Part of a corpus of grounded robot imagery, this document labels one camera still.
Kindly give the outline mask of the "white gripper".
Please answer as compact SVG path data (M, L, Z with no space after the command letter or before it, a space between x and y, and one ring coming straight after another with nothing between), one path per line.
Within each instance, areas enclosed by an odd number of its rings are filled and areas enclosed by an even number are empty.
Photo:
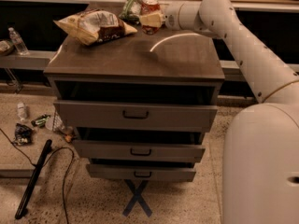
M199 2L174 2L164 10L154 11L139 17L143 26L160 28L164 24L172 30L198 31L201 25L199 17Z

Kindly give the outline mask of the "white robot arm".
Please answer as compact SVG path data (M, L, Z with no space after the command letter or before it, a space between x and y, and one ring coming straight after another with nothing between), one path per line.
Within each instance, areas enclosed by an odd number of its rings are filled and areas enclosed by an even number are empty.
M171 3L140 21L222 39L257 100L225 136L223 224L299 224L299 76L239 20L230 0Z

